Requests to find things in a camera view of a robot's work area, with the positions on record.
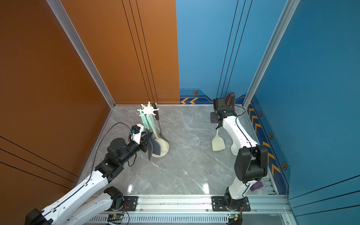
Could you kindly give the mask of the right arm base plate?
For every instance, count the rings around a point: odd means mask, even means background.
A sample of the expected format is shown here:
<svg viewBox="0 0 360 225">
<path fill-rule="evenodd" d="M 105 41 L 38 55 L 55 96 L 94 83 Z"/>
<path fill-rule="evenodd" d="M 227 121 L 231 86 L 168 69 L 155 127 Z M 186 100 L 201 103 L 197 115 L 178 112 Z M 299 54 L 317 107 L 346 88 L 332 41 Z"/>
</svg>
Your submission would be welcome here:
<svg viewBox="0 0 360 225">
<path fill-rule="evenodd" d="M 248 197 L 234 200 L 227 199 L 225 196 L 211 197 L 212 210 L 214 212 L 250 212 L 251 207 Z"/>
</svg>

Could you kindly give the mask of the white utensil rack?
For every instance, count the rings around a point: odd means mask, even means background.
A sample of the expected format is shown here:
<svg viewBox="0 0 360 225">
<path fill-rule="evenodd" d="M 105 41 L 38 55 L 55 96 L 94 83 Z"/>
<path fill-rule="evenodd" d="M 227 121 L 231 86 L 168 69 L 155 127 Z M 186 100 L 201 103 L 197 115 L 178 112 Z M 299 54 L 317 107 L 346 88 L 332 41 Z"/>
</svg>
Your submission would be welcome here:
<svg viewBox="0 0 360 225">
<path fill-rule="evenodd" d="M 141 104 L 142 108 L 138 109 L 138 111 L 140 112 L 140 110 L 142 110 L 142 112 L 144 114 L 147 114 L 150 116 L 150 126 L 151 126 L 151 132 L 153 133 L 153 137 L 154 139 L 159 143 L 160 148 L 161 148 L 161 153 L 160 156 L 158 158 L 161 158 L 163 156 L 165 156 L 168 151 L 169 151 L 169 144 L 162 139 L 161 137 L 159 137 L 159 128 L 158 128 L 158 122 L 155 119 L 155 113 L 154 113 L 154 108 L 152 107 L 152 104 L 150 102 L 148 102 L 148 105 L 143 105 Z"/>
</svg>

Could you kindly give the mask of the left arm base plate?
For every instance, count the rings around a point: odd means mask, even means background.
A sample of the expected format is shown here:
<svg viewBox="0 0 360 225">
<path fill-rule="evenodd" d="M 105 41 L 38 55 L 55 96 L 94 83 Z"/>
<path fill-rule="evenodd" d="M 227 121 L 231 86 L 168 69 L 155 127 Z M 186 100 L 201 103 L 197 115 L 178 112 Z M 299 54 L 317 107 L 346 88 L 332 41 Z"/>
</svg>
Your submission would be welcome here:
<svg viewBox="0 0 360 225">
<path fill-rule="evenodd" d="M 109 211 L 114 212 L 135 212 L 138 203 L 138 196 L 123 196 L 113 200 Z"/>
</svg>

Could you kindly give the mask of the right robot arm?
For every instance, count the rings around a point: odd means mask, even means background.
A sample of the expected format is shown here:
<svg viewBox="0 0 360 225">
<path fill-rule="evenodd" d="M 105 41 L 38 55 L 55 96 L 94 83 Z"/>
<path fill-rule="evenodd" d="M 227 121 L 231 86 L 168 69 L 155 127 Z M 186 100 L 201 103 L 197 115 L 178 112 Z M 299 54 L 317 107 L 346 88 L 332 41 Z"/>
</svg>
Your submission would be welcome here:
<svg viewBox="0 0 360 225">
<path fill-rule="evenodd" d="M 232 139 L 231 152 L 236 156 L 234 164 L 235 179 L 227 187 L 222 198 L 223 209 L 228 211 L 250 211 L 246 194 L 254 184 L 268 173 L 268 149 L 259 145 L 239 121 L 239 115 L 229 108 L 224 98 L 213 99 L 214 111 L 211 123 L 216 130 L 223 127 Z"/>
</svg>

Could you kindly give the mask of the wooden handle white spatula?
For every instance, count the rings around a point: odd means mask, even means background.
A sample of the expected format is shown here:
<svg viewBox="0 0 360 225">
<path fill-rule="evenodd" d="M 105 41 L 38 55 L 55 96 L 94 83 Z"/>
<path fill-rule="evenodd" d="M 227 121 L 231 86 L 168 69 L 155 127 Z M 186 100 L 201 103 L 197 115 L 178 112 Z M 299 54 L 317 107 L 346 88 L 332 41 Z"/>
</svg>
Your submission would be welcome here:
<svg viewBox="0 0 360 225">
<path fill-rule="evenodd" d="M 233 143 L 233 144 L 231 145 L 231 153 L 232 153 L 233 155 L 237 156 L 237 155 L 238 155 L 238 152 L 239 152 L 239 148 L 236 146 L 235 143 Z"/>
</svg>

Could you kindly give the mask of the mint handle white spatula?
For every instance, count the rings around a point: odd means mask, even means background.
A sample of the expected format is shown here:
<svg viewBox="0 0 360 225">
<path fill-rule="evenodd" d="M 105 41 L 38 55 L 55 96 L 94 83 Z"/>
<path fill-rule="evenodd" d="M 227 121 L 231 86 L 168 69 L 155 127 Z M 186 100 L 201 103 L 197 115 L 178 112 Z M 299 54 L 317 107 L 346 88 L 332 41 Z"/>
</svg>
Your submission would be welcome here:
<svg viewBox="0 0 360 225">
<path fill-rule="evenodd" d="M 219 129 L 216 130 L 216 135 L 212 140 L 212 150 L 214 152 L 222 151 L 226 148 L 225 142 L 222 137 L 219 136 Z"/>
</svg>

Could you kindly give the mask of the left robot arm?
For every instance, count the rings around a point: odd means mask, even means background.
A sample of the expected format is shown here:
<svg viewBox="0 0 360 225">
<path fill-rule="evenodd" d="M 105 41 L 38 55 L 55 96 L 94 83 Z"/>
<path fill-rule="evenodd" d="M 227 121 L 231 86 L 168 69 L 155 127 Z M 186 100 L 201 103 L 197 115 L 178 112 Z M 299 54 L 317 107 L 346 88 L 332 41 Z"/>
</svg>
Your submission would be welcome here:
<svg viewBox="0 0 360 225">
<path fill-rule="evenodd" d="M 79 185 L 43 210 L 33 209 L 25 217 L 27 225 L 83 225 L 94 216 L 121 205 L 122 192 L 107 188 L 95 200 L 86 203 L 93 194 L 109 184 L 124 169 L 124 165 L 139 151 L 146 152 L 152 133 L 140 132 L 126 143 L 123 138 L 111 141 L 104 160 Z"/>
</svg>

